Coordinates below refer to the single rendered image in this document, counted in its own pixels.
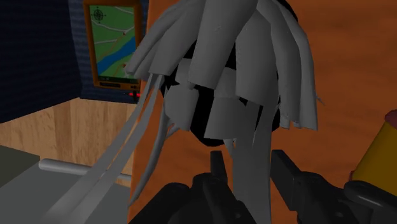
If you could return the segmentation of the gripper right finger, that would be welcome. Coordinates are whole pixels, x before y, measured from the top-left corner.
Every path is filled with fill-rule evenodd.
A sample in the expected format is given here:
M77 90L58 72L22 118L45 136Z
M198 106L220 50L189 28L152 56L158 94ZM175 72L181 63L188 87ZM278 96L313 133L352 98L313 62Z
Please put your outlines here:
M270 177L298 224L397 224L397 197L365 181L338 188L272 150Z

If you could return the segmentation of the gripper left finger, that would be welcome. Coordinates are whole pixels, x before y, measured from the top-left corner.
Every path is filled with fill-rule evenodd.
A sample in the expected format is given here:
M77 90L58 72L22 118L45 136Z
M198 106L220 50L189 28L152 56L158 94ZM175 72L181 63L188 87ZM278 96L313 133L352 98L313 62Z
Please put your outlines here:
M256 224L245 204L227 185L221 151L211 152L211 171L192 186L166 184L129 224Z

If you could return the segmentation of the yellow bottle with red cap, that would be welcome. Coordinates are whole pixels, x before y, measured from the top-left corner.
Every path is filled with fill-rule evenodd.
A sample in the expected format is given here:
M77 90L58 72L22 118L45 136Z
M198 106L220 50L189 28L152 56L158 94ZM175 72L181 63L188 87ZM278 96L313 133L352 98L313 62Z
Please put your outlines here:
M385 115L384 123L350 180L365 181L397 196L397 109Z

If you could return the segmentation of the orange-framed map device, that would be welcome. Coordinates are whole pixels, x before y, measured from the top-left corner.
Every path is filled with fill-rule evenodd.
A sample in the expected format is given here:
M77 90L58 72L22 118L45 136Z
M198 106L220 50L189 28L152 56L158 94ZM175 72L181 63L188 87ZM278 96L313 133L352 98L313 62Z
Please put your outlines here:
M138 91L124 69L143 38L139 0L83 0L83 11L94 85Z

